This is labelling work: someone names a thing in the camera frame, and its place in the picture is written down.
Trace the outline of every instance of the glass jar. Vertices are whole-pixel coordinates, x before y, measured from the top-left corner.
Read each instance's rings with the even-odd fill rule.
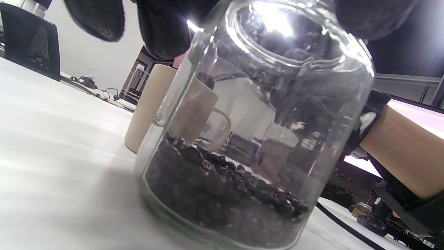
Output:
[[[159,218],[218,249],[295,244],[375,77],[362,41],[322,6],[211,11],[136,159]]]

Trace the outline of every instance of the chair backrest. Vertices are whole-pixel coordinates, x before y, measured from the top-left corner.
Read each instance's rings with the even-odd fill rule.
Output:
[[[5,59],[60,81],[57,27],[10,4],[0,3],[0,15]]]

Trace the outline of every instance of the mug handle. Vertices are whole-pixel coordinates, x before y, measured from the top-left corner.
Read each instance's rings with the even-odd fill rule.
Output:
[[[221,114],[225,119],[226,119],[226,126],[225,128],[222,130],[222,136],[219,140],[216,140],[216,142],[212,143],[210,146],[210,152],[215,151],[216,149],[218,149],[220,146],[222,146],[226,140],[228,139],[228,137],[230,136],[230,131],[231,131],[231,119],[230,117],[223,112],[221,109],[213,107],[213,112],[217,112],[219,114]]]

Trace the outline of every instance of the white table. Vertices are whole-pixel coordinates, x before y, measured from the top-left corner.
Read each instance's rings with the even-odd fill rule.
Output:
[[[209,249],[143,204],[123,144],[130,112],[3,58],[0,87],[2,250]],[[347,223],[387,250],[404,249]],[[294,249],[371,248],[315,209]]]

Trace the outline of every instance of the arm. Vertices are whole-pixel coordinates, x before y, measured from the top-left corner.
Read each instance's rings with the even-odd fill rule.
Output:
[[[421,199],[444,190],[444,140],[388,107],[361,147]]]

